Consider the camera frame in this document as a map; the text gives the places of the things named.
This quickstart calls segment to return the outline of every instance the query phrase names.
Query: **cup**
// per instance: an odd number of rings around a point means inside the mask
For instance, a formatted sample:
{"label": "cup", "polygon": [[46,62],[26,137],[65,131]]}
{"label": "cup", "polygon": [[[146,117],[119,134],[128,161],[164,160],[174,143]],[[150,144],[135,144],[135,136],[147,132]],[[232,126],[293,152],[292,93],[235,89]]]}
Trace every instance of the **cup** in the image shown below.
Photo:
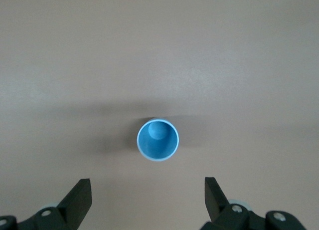
{"label": "cup", "polygon": [[140,153],[152,161],[164,161],[176,152],[179,136],[166,119],[151,119],[139,130],[137,145]]}

